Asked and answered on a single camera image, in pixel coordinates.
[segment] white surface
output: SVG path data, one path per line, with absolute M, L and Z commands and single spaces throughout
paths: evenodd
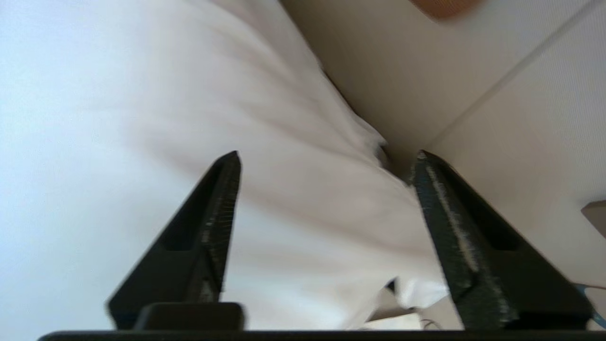
M 397 276 L 409 305 L 445 294 L 415 197 L 276 3 L 8 0 L 0 50 L 0 339 L 109 328 L 105 300 L 231 150 L 223 298 L 249 328 L 355 328 Z
M 306 13 L 327 73 L 405 164 L 587 0 L 486 0 L 444 22 L 410 1 L 286 3 Z
M 362 329 L 370 330 L 423 330 L 419 314 L 407 314 L 366 322 Z
M 450 295 L 419 313 L 422 319 L 437 322 L 443 330 L 465 329 Z
M 606 198 L 602 3 L 432 151 L 572 281 L 606 285 L 606 240 L 581 214 Z
M 368 318 L 368 321 L 400 316 L 408 312 L 408 309 L 403 308 L 400 303 L 398 303 L 398 298 L 391 290 L 383 288 L 376 298 L 375 311 Z

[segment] white cloth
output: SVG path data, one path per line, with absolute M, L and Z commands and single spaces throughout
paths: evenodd
M 248 329 L 359 326 L 399 277 L 445 295 L 418 203 L 274 2 L 0 2 L 0 339 L 104 302 L 222 154 L 242 158 L 225 301 Z

